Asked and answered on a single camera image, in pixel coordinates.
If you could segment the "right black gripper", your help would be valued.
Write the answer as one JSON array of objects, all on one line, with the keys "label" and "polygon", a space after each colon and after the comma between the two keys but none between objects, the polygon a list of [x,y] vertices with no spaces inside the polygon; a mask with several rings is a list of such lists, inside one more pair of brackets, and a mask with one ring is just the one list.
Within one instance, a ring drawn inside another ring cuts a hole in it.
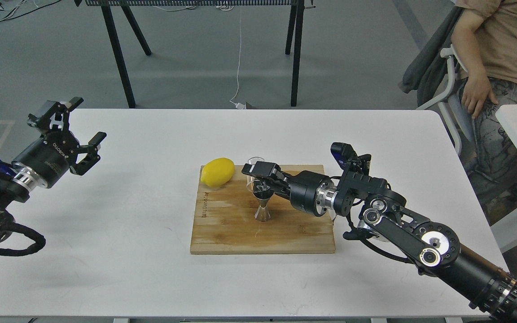
[{"label": "right black gripper", "polygon": [[[245,164],[242,174],[250,175],[250,164]],[[259,200],[267,200],[277,195],[285,200],[290,200],[291,205],[300,211],[320,217],[328,210],[325,197],[328,190],[333,188],[330,177],[301,171],[297,175],[287,178],[281,171],[279,164],[270,162],[257,162],[254,166],[254,196]]]}]

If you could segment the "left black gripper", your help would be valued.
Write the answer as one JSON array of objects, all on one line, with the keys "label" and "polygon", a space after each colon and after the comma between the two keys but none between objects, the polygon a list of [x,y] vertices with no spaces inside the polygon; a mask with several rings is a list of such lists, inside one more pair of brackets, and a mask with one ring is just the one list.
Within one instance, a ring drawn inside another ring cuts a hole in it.
[{"label": "left black gripper", "polygon": [[[97,164],[100,144],[107,134],[99,131],[82,146],[69,130],[70,113],[82,103],[81,97],[68,102],[46,101],[37,113],[29,114],[27,125],[41,136],[12,160],[13,167],[29,167],[41,178],[41,186],[51,188],[69,167],[72,174],[82,176]],[[77,162],[81,154],[85,156]]]}]

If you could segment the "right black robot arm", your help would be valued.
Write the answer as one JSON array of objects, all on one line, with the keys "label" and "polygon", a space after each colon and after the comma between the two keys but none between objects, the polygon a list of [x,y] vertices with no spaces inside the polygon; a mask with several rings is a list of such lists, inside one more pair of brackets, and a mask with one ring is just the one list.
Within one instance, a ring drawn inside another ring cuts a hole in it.
[{"label": "right black robot arm", "polygon": [[406,208],[406,199],[382,178],[369,175],[371,155],[335,142],[330,149],[343,173],[333,178],[302,171],[283,172],[278,164],[256,161],[242,173],[253,178],[253,194],[289,200],[316,217],[334,210],[346,217],[346,240],[362,241],[387,258],[415,265],[420,275],[437,277],[500,323],[517,323],[517,279],[461,244],[449,226]]}]

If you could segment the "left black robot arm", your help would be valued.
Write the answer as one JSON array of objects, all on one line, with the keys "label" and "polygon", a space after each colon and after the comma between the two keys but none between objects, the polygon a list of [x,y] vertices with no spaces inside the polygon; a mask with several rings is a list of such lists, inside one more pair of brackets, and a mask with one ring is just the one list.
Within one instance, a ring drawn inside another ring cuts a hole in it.
[{"label": "left black robot arm", "polygon": [[82,103],[81,97],[45,102],[27,118],[40,137],[10,163],[0,159],[0,256],[32,255],[46,244],[41,233],[16,222],[9,204],[26,202],[36,187],[51,188],[66,172],[83,175],[99,162],[106,133],[99,131],[83,145],[69,129],[70,114]]}]

